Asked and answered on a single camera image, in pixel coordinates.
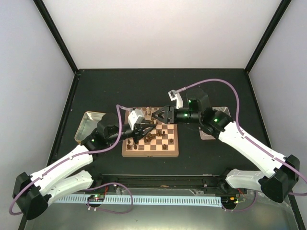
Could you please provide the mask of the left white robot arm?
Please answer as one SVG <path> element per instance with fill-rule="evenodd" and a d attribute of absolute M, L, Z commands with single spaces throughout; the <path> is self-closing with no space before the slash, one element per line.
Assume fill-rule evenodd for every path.
<path fill-rule="evenodd" d="M 154 128 L 156 124 L 152 121 L 135 114 L 126 124 L 113 113 L 104 114 L 95 123 L 86 121 L 78 128 L 79 145 L 71 152 L 31 175 L 23 172 L 16 177 L 9 213 L 15 215 L 12 208 L 17 205 L 19 214 L 33 220 L 67 195 L 80 190 L 100 190 L 103 179 L 84 169 L 93 163 L 95 154 L 105 153 L 129 138 L 138 142 Z"/>

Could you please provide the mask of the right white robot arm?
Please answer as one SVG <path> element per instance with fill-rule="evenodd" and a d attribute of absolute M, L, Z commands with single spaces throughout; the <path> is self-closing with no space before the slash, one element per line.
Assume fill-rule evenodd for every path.
<path fill-rule="evenodd" d="M 284 156 L 246 133 L 228 114 L 213 109 L 209 96 L 202 89 L 187 92 L 188 107 L 183 107 L 180 94 L 174 90 L 169 96 L 175 106 L 164 106 L 152 116 L 165 124 L 197 124 L 202 132 L 231 146 L 257 166 L 258 171 L 232 169 L 219 179 L 223 193 L 234 188 L 261 191 L 274 202 L 281 203 L 299 180 L 300 160 Z"/>

